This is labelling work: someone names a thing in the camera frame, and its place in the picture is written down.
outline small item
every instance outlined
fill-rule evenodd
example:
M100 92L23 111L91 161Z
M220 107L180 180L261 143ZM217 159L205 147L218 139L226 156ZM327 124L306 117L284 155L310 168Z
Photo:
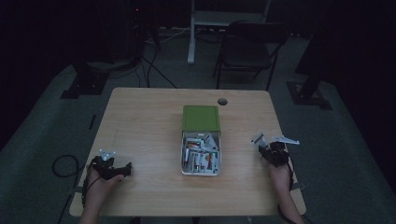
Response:
M108 161L116 155L116 152L115 151L106 152L106 151L103 151L102 149L99 149L99 154L102 157L103 161Z
M289 139L287 137L285 137L284 135L280 136L280 137L272 137L275 141L277 142L283 142L283 143L289 143L289 144L294 144L294 145L300 145L299 141L295 141L292 139Z
M221 152L219 109L217 106L183 106L180 155L181 173L183 175L219 175Z

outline forearm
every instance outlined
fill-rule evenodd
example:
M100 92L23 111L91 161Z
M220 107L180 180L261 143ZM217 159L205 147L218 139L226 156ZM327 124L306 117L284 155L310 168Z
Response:
M96 224L99 223L100 209L85 208L82 212L79 224Z
M279 208L283 215L297 224L304 223L294 200L291 198L290 192L288 190L279 190L276 194L279 199Z

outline table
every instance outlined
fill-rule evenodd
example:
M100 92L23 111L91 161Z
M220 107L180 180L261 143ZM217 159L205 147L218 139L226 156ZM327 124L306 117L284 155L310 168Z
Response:
M225 98L227 105L218 105ZM181 173L183 105L217 105L222 164L216 177ZM102 216L205 217L277 214L268 170L251 140L282 134L267 91L116 88L109 99L87 163L99 149L116 151L115 167L133 164L102 209ZM82 186L86 171L79 181ZM299 212L299 189L291 191ZM81 195L70 206L82 213Z
M195 0L191 0L190 46L187 63L195 62L195 25L228 26L233 21L266 21L272 0L265 1L263 13L222 12L195 10Z

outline dark wall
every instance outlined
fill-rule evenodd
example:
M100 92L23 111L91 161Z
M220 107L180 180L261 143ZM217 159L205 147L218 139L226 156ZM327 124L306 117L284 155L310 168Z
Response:
M333 83L396 192L396 4L333 0L298 73Z
M70 64L68 51L79 49L78 57L96 61L111 57L92 0L9 0L0 8L2 149L54 76Z
M132 0L142 4L154 0ZM87 61L122 58L128 41L126 1L0 1L0 149L21 125L54 76L70 64L70 52ZM297 34L310 36L327 1L273 0L269 21L292 23ZM262 0L197 0L197 8L262 12ZM156 0L158 25L190 26L191 1Z

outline gray carpet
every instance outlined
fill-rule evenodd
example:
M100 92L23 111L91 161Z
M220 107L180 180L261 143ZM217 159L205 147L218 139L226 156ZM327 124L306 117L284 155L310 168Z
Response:
M216 40L213 35L200 38ZM281 49L270 94L283 134L301 142L289 146L295 172L303 184L312 223L396 223L396 199L365 145L359 130L340 99L337 89L322 82L320 91L333 110L295 105L286 82L304 82L294 73L308 40L291 37ZM197 41L195 64L187 64L189 40L179 36L162 43L154 65L180 89L215 89L212 71L219 44ZM147 46L151 61L154 49ZM100 68L106 64L94 63ZM73 191L74 177L60 178L51 171L62 155L73 155L79 166L87 160L111 91L116 87L146 87L143 74L149 65L110 74L102 95L60 99L76 73L69 66L52 80L29 117L0 154L0 223L57 223L64 204ZM221 89L263 90L263 72L252 76L230 74L221 80ZM150 69L151 88L173 88L155 69ZM57 162L55 169L72 174L76 165L70 158ZM62 223L78 223L68 214ZM102 223L127 224L130 217L103 217ZM187 217L144 217L146 223L192 223ZM209 223L281 223L278 217L203 217Z

